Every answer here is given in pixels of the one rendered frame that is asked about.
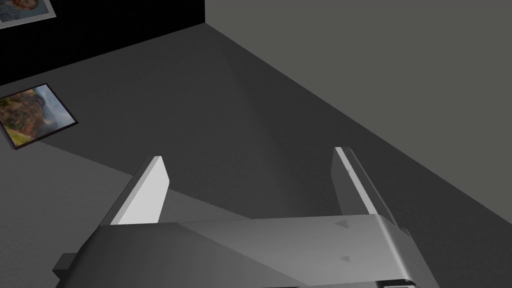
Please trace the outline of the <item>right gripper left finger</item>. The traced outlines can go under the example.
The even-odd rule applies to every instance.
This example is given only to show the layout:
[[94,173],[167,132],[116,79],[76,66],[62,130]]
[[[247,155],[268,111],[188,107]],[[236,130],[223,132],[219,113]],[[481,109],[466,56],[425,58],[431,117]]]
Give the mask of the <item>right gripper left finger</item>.
[[147,157],[100,226],[154,224],[159,221],[170,179],[161,156]]

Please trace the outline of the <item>landscape picture in dark frame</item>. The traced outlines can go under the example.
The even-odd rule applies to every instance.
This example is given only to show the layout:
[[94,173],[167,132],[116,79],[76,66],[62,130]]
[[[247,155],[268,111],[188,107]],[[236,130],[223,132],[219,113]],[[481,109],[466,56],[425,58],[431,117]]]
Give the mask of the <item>landscape picture in dark frame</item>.
[[0,132],[13,150],[78,124],[77,118],[46,82],[0,97]]

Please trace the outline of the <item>portrait picture in pale frame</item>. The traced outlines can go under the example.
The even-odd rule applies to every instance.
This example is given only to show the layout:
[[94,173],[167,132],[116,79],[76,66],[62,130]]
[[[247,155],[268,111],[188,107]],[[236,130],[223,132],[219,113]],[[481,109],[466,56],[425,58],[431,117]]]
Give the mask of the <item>portrait picture in pale frame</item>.
[[0,30],[55,17],[50,0],[0,0]]

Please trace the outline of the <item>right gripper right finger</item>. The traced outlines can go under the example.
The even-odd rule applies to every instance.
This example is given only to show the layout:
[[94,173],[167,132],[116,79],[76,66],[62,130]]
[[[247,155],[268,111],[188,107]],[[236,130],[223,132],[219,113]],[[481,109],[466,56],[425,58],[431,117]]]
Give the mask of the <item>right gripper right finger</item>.
[[398,225],[350,147],[334,148],[331,179],[342,215],[380,215],[393,225]]

